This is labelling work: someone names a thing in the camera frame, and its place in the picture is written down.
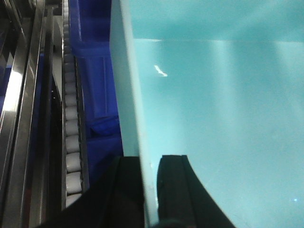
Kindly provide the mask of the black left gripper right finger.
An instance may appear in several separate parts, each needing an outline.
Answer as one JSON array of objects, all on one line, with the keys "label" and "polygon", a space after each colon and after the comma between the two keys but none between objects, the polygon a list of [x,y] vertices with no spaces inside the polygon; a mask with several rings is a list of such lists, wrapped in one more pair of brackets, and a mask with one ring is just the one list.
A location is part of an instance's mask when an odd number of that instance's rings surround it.
[{"label": "black left gripper right finger", "polygon": [[199,181],[186,155],[162,156],[157,172],[155,228],[232,228]]}]

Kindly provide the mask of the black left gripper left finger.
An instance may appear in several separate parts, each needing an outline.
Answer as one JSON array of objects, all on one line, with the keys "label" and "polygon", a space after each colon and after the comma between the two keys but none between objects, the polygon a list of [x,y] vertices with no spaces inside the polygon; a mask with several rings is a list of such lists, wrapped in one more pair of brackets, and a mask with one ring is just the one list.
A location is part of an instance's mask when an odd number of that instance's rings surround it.
[{"label": "black left gripper left finger", "polygon": [[143,228],[138,157],[116,157],[100,179],[42,228]]}]

